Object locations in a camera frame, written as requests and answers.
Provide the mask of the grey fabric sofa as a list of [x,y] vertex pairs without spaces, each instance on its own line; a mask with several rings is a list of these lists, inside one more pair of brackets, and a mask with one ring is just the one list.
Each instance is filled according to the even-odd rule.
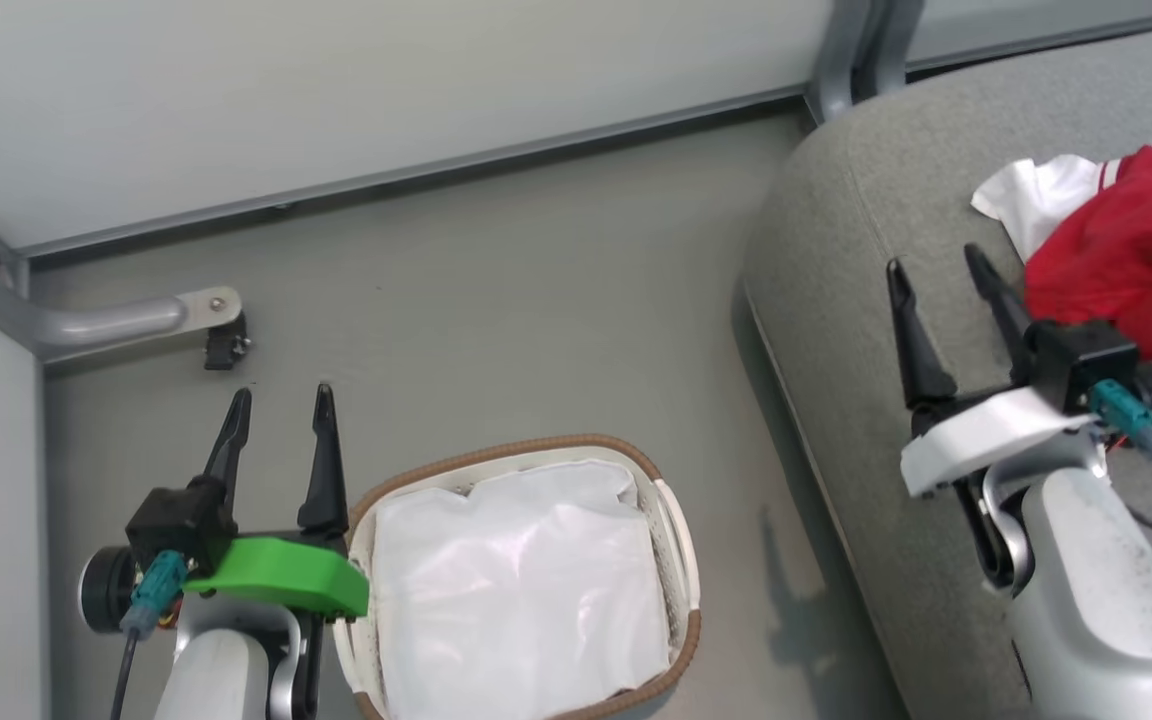
[[1001,223],[970,205],[1007,162],[1152,146],[1152,33],[938,74],[809,132],[756,223],[744,282],[797,433],[914,720],[1029,720],[1029,694],[952,493],[914,498],[886,266],[896,258],[964,391],[1009,359],[963,256],[1014,285]]

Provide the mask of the grey metal partition foot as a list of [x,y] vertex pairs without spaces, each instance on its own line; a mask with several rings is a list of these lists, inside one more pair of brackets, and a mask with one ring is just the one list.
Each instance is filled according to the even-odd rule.
[[0,247],[0,354],[44,365],[183,334],[205,334],[205,346],[209,328],[244,313],[238,291],[228,286],[65,310],[37,304],[29,296],[29,283],[26,259]]

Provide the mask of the grey partition post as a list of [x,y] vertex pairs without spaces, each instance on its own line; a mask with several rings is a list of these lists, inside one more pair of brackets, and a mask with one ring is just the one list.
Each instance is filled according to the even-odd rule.
[[877,24],[858,76],[863,94],[892,94],[905,88],[908,59],[925,3],[927,0],[876,0]]
[[882,0],[829,0],[829,17],[804,99],[814,124],[851,109],[854,71],[867,50],[867,32]]

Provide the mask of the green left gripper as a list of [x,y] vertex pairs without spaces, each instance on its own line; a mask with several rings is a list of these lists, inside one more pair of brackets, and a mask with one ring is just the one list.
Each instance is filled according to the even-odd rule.
[[[204,477],[236,495],[251,389],[234,395]],[[296,532],[242,536],[215,577],[191,582],[180,609],[180,720],[314,720],[326,628],[369,611],[369,582],[348,558],[349,506],[338,406],[317,386],[314,460]]]

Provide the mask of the black caster wheel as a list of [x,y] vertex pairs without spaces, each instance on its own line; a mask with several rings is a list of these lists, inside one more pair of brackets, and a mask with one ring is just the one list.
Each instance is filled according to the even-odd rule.
[[251,343],[244,313],[238,313],[233,323],[209,328],[204,346],[204,369],[206,372],[232,372],[247,357]]

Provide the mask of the white laundry basket brown rim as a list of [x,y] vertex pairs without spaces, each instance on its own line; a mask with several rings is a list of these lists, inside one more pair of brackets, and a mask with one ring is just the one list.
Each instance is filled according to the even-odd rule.
[[702,638],[684,511],[602,434],[399,473],[349,510],[367,616],[335,628],[361,720],[643,720]]

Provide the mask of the red and white garment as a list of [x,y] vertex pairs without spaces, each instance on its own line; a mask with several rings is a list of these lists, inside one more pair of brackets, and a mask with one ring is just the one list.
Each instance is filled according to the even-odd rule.
[[1030,314],[1106,320],[1152,361],[1152,146],[1102,161],[1011,161],[970,204],[1018,252]]

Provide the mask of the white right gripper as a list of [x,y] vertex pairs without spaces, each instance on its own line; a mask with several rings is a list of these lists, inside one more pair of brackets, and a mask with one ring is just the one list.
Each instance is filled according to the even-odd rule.
[[[1026,338],[1032,319],[982,247],[965,243],[963,253],[975,291],[986,301],[1005,341],[1011,386],[1028,386],[1036,361]],[[905,407],[945,404],[956,396],[957,384],[925,332],[914,286],[897,258],[887,263],[886,282]],[[986,397],[943,420],[934,420],[929,411],[919,420],[924,432],[900,455],[905,492],[925,498],[952,488],[972,530],[988,588],[1018,593],[1032,577],[1034,560],[1026,529],[1006,502],[1061,469],[1102,480],[1105,447],[1094,416],[1059,414],[1034,389],[1021,388]]]

